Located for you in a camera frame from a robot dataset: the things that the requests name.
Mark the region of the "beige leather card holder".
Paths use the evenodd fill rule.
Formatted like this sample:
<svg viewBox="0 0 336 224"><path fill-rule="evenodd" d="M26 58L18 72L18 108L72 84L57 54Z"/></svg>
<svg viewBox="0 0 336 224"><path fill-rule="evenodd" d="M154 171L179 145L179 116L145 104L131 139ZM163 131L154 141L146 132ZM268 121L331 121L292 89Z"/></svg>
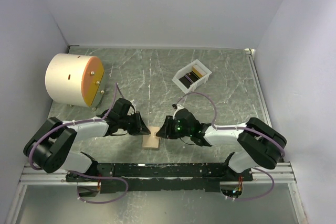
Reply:
<svg viewBox="0 0 336 224"><path fill-rule="evenodd" d="M158 150L160 147L160 138L156 136L159 131L158 126L149 126L150 134L144 135L142 140L142 148L145 150Z"/></svg>

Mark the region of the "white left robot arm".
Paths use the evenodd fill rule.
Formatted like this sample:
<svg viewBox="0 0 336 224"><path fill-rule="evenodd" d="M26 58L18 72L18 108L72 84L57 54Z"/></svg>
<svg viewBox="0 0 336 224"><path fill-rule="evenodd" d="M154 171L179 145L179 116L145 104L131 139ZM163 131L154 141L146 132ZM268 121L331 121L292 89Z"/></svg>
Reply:
<svg viewBox="0 0 336 224"><path fill-rule="evenodd" d="M118 130L129 135L149 135L139 111L129 113L133 104L124 98L93 118L79 121L61 121L48 118L30 141L23 153L33 169L53 173L59 169L79 172L81 178L90 182L97 178L97 161L84 152L74 152L74 142L94 137L114 136Z"/></svg>

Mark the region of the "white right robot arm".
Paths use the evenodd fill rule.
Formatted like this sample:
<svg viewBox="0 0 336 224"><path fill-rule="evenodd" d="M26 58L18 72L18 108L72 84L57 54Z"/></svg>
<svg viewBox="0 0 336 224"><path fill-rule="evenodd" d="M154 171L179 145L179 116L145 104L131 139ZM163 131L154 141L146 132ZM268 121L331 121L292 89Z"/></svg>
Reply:
<svg viewBox="0 0 336 224"><path fill-rule="evenodd" d="M274 169L287 145L283 135L258 118L238 125L213 126L199 122L186 108L166 116L156 136L172 140L189 137L195 145L206 147L238 144L243 150L229 155L223 167L223 176L230 181L257 166Z"/></svg>

